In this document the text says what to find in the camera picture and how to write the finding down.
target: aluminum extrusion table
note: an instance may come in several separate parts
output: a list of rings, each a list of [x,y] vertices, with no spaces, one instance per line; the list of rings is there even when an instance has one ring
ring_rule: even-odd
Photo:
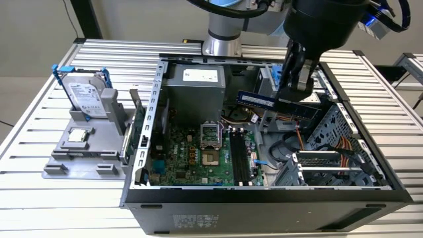
[[[118,101],[132,105],[137,88],[146,102],[158,53],[198,55],[200,44],[86,40],[60,62],[84,69],[106,67]],[[247,58],[283,59],[284,48],[242,46]],[[301,237],[423,237],[423,122],[364,56],[329,51],[324,61],[349,97],[415,204],[347,234]],[[129,210],[120,209],[122,181],[42,179],[41,171],[69,120],[70,103],[53,76],[0,146],[0,237],[140,237]],[[237,237],[293,237],[244,234]]]

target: motherboard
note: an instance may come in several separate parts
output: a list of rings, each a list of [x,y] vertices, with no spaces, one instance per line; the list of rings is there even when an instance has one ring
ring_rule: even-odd
[[[237,130],[234,135],[234,131],[209,124],[201,128],[170,127],[165,156],[152,161],[150,184],[261,186],[253,134]]]

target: power supply label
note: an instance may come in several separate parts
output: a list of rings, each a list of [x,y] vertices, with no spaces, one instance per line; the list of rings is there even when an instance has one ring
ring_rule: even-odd
[[[217,70],[188,68],[184,70],[182,80],[194,82],[218,82]]]
[[[69,83],[68,86],[80,110],[92,118],[105,117],[105,110],[94,86],[86,83]]]

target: hard drive label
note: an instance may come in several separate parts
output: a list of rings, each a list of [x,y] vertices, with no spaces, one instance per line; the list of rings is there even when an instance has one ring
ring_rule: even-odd
[[[92,118],[105,117],[96,87],[86,83],[69,83],[69,88],[80,110]]]

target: robotic arm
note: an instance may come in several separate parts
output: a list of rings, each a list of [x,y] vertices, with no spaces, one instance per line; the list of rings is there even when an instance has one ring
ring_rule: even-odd
[[[407,0],[399,0],[403,24],[384,14],[393,14],[385,0],[228,0],[230,8],[217,0],[188,0],[210,13],[209,37],[202,54],[241,56],[240,32],[269,34],[283,26],[289,37],[276,102],[299,102],[312,93],[311,74],[321,54],[341,47],[357,26],[381,23],[395,32],[407,30],[411,17]]]

